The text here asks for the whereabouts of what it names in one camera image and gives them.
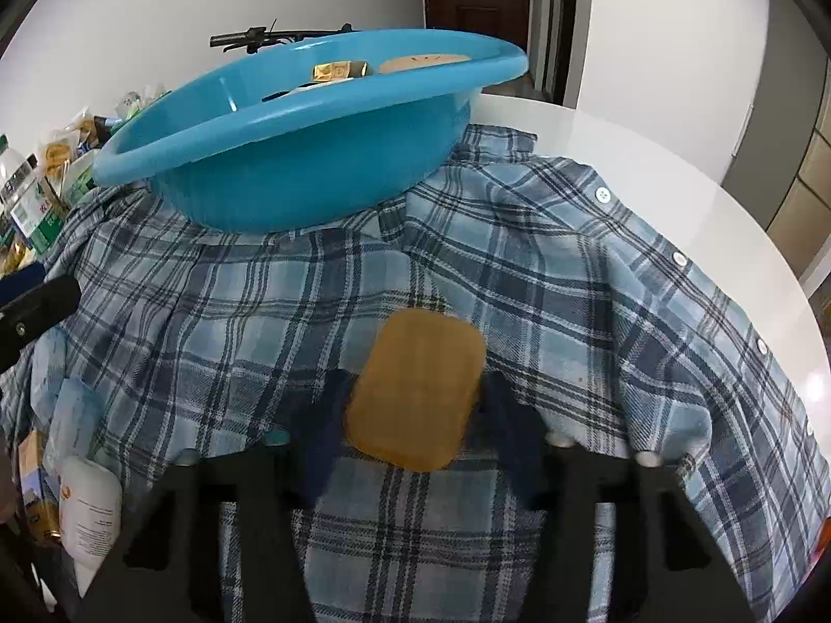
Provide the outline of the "light blue wipes pack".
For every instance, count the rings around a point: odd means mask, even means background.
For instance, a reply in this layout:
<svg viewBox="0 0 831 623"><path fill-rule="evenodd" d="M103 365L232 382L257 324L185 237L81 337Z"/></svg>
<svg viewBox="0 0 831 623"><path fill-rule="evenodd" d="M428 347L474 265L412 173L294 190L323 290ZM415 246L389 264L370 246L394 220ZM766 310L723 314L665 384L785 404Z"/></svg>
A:
<svg viewBox="0 0 831 623"><path fill-rule="evenodd" d="M65 458L89 457L103 408L103 398L81 380L62 381L44 452L44 467L50 476L59 476Z"/></svg>
<svg viewBox="0 0 831 623"><path fill-rule="evenodd" d="M35 428L46 432L51 423L59 391L65 377L66 336L62 328L52 328L35 343L31 365L31 409Z"/></svg>

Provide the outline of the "orange soap bar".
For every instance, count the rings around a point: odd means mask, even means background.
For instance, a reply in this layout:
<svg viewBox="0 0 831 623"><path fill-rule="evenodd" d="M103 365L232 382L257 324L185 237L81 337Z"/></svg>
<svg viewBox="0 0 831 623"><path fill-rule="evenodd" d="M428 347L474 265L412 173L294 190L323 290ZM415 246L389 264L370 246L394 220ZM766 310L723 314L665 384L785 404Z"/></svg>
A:
<svg viewBox="0 0 831 623"><path fill-rule="evenodd" d="M346 440L404 470L441 470L461 447L485 363L485 339L470 323L427 309L394 312L352 389Z"/></svg>

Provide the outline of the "white lotion bottle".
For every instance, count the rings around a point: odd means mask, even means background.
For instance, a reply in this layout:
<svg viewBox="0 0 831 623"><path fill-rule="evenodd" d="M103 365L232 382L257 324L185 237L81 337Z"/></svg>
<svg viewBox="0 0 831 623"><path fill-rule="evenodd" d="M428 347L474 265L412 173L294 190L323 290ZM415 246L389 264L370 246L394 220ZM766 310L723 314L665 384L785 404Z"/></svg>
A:
<svg viewBox="0 0 831 623"><path fill-rule="evenodd" d="M71 456L61 468L61 540L84 597L120 534L123 491L118 478L87 458Z"/></svg>

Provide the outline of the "green white carton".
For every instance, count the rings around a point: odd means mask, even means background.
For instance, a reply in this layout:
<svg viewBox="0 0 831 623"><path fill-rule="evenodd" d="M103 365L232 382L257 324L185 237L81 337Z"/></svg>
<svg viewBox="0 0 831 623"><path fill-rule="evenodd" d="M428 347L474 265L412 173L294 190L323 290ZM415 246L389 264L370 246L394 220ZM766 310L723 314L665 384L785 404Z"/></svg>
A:
<svg viewBox="0 0 831 623"><path fill-rule="evenodd" d="M2 135L2 210L28 248L45 256L56 244L66 211L45 174Z"/></svg>

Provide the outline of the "blue plaid shirt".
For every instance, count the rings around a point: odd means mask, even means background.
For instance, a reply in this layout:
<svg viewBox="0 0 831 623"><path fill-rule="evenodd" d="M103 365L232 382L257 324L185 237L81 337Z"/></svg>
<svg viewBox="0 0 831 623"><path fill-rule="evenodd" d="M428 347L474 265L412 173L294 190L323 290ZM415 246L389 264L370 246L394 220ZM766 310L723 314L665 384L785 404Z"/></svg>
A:
<svg viewBox="0 0 831 623"><path fill-rule="evenodd" d="M80 621L774 621L829 468L758 331L589 166L473 125L423 183L226 234L96 188L3 350L123 500Z"/></svg>

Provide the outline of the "blue plastic basin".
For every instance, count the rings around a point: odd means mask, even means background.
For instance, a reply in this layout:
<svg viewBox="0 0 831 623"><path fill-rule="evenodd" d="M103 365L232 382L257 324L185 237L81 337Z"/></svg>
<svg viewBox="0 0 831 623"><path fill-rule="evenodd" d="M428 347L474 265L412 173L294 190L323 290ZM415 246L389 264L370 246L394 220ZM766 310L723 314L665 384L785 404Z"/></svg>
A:
<svg viewBox="0 0 831 623"><path fill-rule="evenodd" d="M469 61L376 72L422 53ZM313 66L332 61L366 61L372 75L313 83ZM93 179L147 182L190 220L227 232L327 224L423 182L461 142L480 92L527 67L511 42L463 31L356 31L282 45L141 111L101 149Z"/></svg>

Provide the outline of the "gold foil box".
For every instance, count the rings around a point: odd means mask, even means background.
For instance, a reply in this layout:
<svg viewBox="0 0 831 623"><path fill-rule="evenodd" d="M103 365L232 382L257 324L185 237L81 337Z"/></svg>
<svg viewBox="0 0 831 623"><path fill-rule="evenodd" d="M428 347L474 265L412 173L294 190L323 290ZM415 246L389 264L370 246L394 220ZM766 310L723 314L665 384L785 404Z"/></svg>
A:
<svg viewBox="0 0 831 623"><path fill-rule="evenodd" d="M370 75L372 69L366 61L332 61L319 63L311 69L311 81L316 85L344 82Z"/></svg>

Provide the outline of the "beige round perforated disc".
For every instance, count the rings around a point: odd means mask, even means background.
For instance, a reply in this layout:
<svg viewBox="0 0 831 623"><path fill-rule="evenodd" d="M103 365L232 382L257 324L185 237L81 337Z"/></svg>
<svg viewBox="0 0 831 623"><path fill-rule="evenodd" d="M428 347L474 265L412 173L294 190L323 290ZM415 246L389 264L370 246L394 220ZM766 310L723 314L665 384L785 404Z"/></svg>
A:
<svg viewBox="0 0 831 623"><path fill-rule="evenodd" d="M406 55L405 57L388 59L380 63L376 68L376 72L379 75L390 75L390 73L414 71L414 69L423 69L423 67L453 65L454 63L467 61L469 61L469 57L457 53L422 53L421 55Z"/></svg>

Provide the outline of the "black folding bicycle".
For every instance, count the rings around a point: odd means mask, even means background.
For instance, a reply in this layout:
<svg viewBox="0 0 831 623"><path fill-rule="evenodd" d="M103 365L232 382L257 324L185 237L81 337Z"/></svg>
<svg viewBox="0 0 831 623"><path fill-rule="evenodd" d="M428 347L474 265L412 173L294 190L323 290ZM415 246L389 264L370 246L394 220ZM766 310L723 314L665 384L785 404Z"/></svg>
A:
<svg viewBox="0 0 831 623"><path fill-rule="evenodd" d="M237 51L243 49L248 55L258 53L262 48L275 45L294 44L305 39L328 37L328 35L354 32L351 23L342 24L336 30L275 30L273 27L249 27L247 31L230 32L229 34L213 35L208 41L212 48L221 48L222 51Z"/></svg>

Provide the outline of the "grey gold refrigerator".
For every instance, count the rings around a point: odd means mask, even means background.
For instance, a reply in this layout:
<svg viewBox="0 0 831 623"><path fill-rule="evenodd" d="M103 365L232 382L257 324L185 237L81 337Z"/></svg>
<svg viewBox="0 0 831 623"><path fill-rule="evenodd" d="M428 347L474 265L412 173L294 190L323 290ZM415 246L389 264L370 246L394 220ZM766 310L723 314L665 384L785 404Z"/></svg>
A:
<svg viewBox="0 0 831 623"><path fill-rule="evenodd" d="M722 186L796 276L829 237L829 145L817 133L828 57L793 0L769 0L768 35L744 136Z"/></svg>

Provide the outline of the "black sliding door frame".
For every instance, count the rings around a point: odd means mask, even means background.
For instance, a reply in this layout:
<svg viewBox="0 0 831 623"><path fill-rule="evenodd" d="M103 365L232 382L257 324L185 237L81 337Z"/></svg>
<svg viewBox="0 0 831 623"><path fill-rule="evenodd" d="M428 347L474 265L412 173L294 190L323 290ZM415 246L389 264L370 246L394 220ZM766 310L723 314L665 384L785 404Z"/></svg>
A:
<svg viewBox="0 0 831 623"><path fill-rule="evenodd" d="M528 59L532 94L564 105L578 0L530 0Z"/></svg>

